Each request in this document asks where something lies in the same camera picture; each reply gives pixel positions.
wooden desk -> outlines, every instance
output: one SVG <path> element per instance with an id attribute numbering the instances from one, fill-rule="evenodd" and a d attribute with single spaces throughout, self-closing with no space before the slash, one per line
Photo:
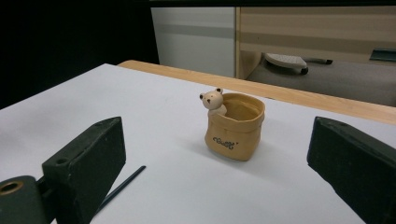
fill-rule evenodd
<path id="1" fill-rule="evenodd" d="M 205 73 L 193 72 L 151 63 L 127 61 L 119 64 L 119 66 L 166 77 L 175 77 L 183 80 L 221 87 L 231 91 L 241 91 L 292 104 L 306 105 L 309 107 L 346 114 L 353 117 L 396 124 L 396 108 L 391 106 L 374 105 L 339 97 L 322 95 L 307 91 L 291 90 L 288 88 L 238 80 L 229 77 L 213 76 Z"/>
<path id="2" fill-rule="evenodd" d="M 38 179 L 41 163 L 77 135 L 120 116 L 127 159 L 113 189 L 141 165 L 147 169 L 92 224 L 362 223 L 307 165 L 306 155 L 315 116 L 343 121 L 396 147 L 394 124 L 324 110 L 379 119 L 366 112 L 383 107 L 251 84 L 134 61 L 103 64 L 0 110 L 0 179 Z M 262 140 L 247 162 L 224 158 L 205 144 L 207 109 L 199 94 L 214 86 L 255 92 L 266 105 Z"/>

wooden table edge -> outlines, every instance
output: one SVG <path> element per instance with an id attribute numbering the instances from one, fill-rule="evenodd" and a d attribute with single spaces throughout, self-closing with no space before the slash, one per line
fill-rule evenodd
<path id="1" fill-rule="evenodd" d="M 291 104 L 309 106 L 357 118 L 396 124 L 396 107 L 348 100 L 345 98 L 308 91 L 297 91 L 232 77 L 222 77 L 153 63 L 142 63 L 133 60 L 120 63 L 119 66 L 155 75 L 173 77 L 213 87 L 220 87 L 230 91 L 239 91 Z"/>

bear figurine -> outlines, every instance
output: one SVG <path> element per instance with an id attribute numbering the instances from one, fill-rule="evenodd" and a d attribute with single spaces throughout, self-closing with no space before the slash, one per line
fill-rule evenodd
<path id="1" fill-rule="evenodd" d="M 207 115 L 225 115 L 227 108 L 223 104 L 222 89 L 216 88 L 214 91 L 201 93 L 200 98 L 204 106 L 209 109 Z"/>

small planter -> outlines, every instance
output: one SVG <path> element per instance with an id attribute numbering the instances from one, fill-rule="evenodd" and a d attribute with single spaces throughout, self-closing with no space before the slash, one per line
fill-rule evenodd
<path id="1" fill-rule="evenodd" d="M 265 105 L 241 93 L 224 93 L 225 116 L 208 116 L 205 142 L 219 154 L 248 161 L 260 142 Z"/>

white table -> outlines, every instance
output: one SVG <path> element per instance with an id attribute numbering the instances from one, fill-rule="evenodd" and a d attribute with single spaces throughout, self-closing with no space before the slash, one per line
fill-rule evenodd
<path id="1" fill-rule="evenodd" d="M 250 161 L 207 148 L 201 92 L 214 87 L 104 64 L 0 110 L 0 180 L 41 163 L 95 122 L 122 117 L 127 162 L 147 169 L 92 223 L 363 223 L 306 162 L 315 116 L 396 147 L 396 126 L 257 97 L 266 104 Z"/>

